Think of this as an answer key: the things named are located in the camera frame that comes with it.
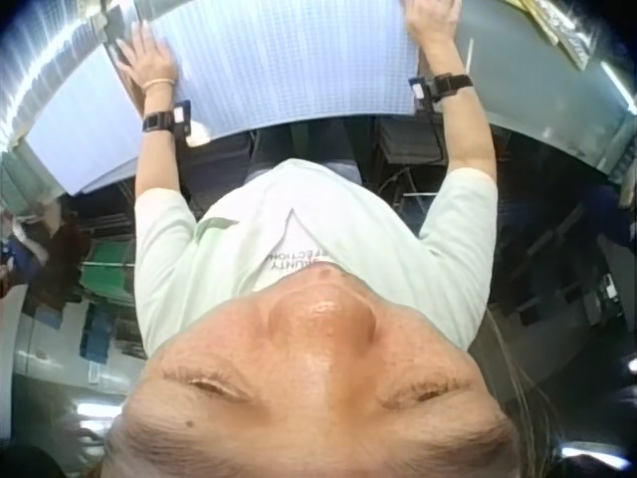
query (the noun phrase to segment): nose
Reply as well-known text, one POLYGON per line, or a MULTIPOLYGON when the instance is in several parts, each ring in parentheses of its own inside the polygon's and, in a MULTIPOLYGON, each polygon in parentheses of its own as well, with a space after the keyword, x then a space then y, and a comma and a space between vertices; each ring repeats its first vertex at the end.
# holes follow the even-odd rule
POLYGON ((374 312, 345 280, 330 277, 284 293, 273 305, 268 328, 278 349, 336 356, 362 354, 372 344, 374 312))

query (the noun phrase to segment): woman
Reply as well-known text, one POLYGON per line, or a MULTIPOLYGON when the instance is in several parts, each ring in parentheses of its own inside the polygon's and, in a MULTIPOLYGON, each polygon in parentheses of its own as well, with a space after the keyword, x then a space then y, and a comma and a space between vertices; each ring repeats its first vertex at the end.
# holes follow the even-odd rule
MULTIPOLYGON (((405 10, 434 74, 462 76, 460 0, 405 10)), ((132 40, 122 72, 147 115, 168 111, 167 48, 147 26, 132 40)), ((473 89, 442 105, 450 172, 418 238, 369 191, 299 160, 195 224, 171 134, 147 131, 135 298, 150 359, 102 476, 517 476, 516 432, 465 352, 496 241, 491 131, 473 89), (290 254, 303 260, 277 265, 290 254)))

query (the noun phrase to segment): eyebrow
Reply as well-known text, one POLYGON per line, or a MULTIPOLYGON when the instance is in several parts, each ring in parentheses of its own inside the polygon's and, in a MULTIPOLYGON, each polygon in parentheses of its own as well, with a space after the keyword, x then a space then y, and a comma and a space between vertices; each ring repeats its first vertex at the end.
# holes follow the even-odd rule
POLYGON ((119 417, 113 425, 106 439, 106 455, 115 462, 124 455, 136 464, 135 469, 147 471, 144 467, 152 466, 162 476, 234 478, 245 472, 244 466, 213 449, 193 446, 186 433, 131 415, 126 420, 119 417))
POLYGON ((511 421, 499 417, 491 426, 447 443, 427 444, 422 453, 395 466, 407 476, 509 476, 518 468, 518 435, 511 421))

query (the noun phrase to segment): hand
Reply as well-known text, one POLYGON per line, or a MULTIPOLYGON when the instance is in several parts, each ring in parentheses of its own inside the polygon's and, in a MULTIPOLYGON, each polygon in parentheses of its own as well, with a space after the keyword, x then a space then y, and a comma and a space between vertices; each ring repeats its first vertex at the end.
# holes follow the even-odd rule
POLYGON ((117 40, 128 65, 115 60, 119 70, 145 93, 155 85, 166 87, 177 80, 177 68, 170 50, 161 41, 156 41, 147 22, 132 27, 132 47, 117 40))
POLYGON ((462 0, 403 0, 412 38, 427 50, 454 41, 462 0))

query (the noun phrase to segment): wall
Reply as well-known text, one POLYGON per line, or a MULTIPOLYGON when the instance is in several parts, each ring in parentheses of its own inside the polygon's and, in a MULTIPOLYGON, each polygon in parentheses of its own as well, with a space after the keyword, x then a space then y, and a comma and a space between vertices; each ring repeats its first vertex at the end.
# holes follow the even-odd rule
POLYGON ((18 329, 15 372, 43 381, 127 394, 144 361, 123 355, 111 345, 105 365, 80 357, 80 341, 89 302, 67 304, 58 331, 25 315, 18 329))
POLYGON ((0 300, 0 442, 11 434, 13 348, 26 293, 26 286, 14 287, 0 300))

